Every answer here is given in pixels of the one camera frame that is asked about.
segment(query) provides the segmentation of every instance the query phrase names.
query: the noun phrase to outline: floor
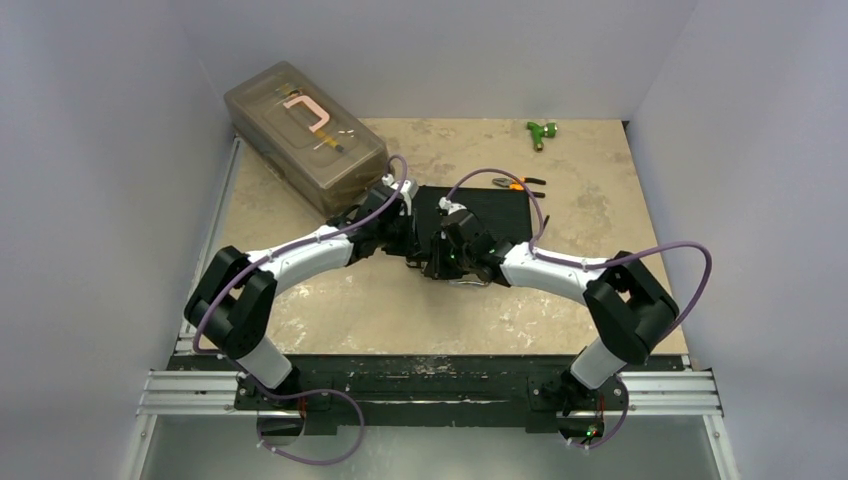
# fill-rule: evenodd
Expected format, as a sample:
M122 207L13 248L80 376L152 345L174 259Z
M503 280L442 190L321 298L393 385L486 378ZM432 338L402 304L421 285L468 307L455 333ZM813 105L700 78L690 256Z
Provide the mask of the floor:
M608 257L656 245L619 121L559 120L535 152L524 120L366 119L390 153L409 161L422 185L450 186L465 173L499 167L542 177L551 215L539 246ZM468 186L491 186L481 176ZM239 166L220 245L258 250L314 231L323 219L249 151ZM668 285L660 257L646 265ZM268 327L284 352L577 353L597 337L585 307L522 288L450 286L377 253L283 293ZM680 331L655 350L684 353Z

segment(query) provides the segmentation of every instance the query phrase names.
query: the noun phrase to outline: robotic arm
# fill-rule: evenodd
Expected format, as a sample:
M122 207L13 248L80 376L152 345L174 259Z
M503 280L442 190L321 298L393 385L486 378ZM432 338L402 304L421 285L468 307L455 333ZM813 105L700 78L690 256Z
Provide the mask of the robotic arm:
M677 318L677 304L639 260L605 270L553 263L541 258L584 266L607 259L573 257L542 249L536 249L534 255L528 243L513 246L506 240L495 241L474 213L462 205L442 199L440 207L446 216L441 232L432 241L433 251L441 253L441 261L429 264L432 268L425 268L425 275L445 278L457 272L471 272L484 282L543 290L589 309L599 338L578 355L563 375L566 397L585 396L626 364L644 364ZM619 252L615 258L628 255Z
M400 195L376 219L348 234L317 241L376 211L400 190ZM329 225L290 242L303 244L273 256L269 250L242 253L234 247L220 250L202 276L186 305L186 319L197 327L213 299L251 263L267 261L238 285L232 295L211 314L203 334L230 359L238 362L270 390L297 391L296 368L265 335L274 298L292 286L321 272L349 266L382 248L389 255L416 251L414 181L398 184L391 175L374 186L362 205L336 217ZM445 199L440 231L431 239L430 260L422 273L434 279L460 278L469 273L481 281L507 287L528 287L559 295L585 305L598 329L599 338L584 349L562 375L562 394L585 398L626 364L644 363L674 322L678 307L648 269L635 260L605 270L586 270L560 265L534 256L527 243L496 241L485 225L464 206ZM536 249L549 258L577 264L602 263L606 259L572 257ZM621 252L616 257L627 255Z

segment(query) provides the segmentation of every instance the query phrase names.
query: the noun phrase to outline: translucent plastic container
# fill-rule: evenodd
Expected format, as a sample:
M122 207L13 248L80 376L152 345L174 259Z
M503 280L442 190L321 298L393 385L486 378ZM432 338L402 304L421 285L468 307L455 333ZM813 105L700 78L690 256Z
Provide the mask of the translucent plastic container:
M383 174L386 144L288 62L224 95L236 130L329 217Z

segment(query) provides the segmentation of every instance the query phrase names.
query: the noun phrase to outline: pliers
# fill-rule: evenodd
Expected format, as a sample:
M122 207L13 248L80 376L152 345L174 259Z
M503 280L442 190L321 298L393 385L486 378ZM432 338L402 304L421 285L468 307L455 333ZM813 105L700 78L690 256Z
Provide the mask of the pliers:
M548 182L542 180L541 178L533 178L533 177L520 177L521 181L524 183L532 183L535 185L547 185ZM516 181L511 178L506 177L498 177L492 180L492 183L501 187L508 188L510 190L524 190L524 188ZM530 192L536 198L545 198L545 192Z

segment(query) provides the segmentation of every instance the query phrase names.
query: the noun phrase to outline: gray wall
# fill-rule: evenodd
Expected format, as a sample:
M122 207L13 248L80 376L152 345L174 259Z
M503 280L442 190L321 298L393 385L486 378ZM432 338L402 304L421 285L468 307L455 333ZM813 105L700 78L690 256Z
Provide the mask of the gray wall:
M696 0L174 0L223 94L280 60L355 115L629 118Z
M684 329L743 478L848 469L848 4L701 0L629 134L663 241L715 276ZM696 254L667 258L675 294Z
M114 479L229 143L167 1L0 6L0 465Z

